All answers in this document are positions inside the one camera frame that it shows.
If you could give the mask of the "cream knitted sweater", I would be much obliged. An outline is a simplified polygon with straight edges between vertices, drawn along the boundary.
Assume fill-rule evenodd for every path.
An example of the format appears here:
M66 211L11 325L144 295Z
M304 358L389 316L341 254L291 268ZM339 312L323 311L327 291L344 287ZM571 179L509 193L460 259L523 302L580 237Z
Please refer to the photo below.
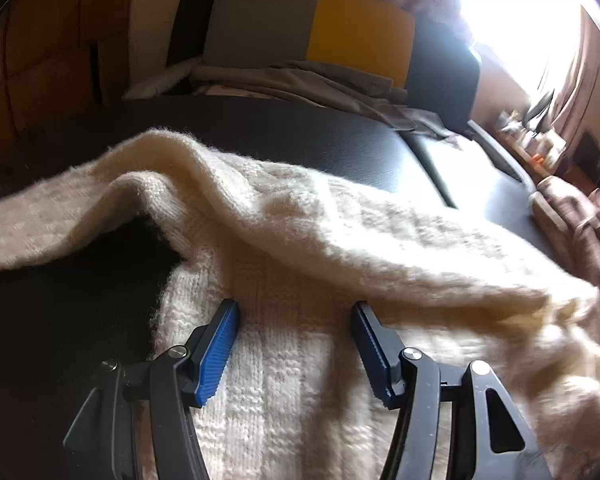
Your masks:
M157 351L224 298L242 310L219 393L195 417L213 478L379 474L392 418L349 333L359 299L434 359L490 363L559 478L600 457L600 293L506 229L150 130L0 200L0 271L69 255L138 214L181 256Z

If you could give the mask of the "pink brown clothes pile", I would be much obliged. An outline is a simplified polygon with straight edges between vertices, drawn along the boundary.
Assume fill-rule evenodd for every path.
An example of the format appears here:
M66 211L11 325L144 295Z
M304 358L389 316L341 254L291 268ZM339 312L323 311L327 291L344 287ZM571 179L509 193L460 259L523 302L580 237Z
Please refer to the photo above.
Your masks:
M536 185L531 208L565 269L600 290L600 190L584 194L550 176Z

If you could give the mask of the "cluttered side shelf items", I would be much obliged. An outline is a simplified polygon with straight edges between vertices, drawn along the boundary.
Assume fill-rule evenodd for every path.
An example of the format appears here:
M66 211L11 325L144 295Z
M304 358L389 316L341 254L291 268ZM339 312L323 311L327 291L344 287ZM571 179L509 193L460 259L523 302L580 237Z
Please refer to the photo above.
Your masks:
M553 101L554 91L546 92L525 112L501 112L496 122L497 133L547 171L556 169L566 149L566 141L553 128Z

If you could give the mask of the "pink curtain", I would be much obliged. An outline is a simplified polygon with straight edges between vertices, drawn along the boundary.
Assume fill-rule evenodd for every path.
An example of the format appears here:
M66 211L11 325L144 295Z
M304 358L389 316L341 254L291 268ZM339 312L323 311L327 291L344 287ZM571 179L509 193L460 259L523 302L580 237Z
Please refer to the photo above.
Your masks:
M562 168L578 166L600 188L600 28L585 10L579 50L550 116L552 128L566 142Z

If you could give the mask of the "grey blanket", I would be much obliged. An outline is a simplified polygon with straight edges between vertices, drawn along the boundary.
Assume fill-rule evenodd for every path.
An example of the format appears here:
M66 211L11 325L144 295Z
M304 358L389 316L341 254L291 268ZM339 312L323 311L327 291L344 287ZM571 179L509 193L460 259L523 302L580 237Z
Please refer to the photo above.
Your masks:
M420 132L440 140L454 134L436 113L408 106L407 92L396 88L391 79L329 63L287 61L260 68L240 68L213 66L192 58L134 84L123 99L163 96L179 84L223 87L333 108L377 120L397 132Z

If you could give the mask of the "grey yellow black cushion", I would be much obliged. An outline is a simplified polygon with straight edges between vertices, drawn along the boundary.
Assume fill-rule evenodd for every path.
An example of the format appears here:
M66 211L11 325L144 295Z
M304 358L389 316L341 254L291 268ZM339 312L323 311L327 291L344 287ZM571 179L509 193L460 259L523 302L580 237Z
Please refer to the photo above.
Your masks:
M166 62L345 67L403 90L446 128L468 123L480 63L445 24L377 0L180 0Z

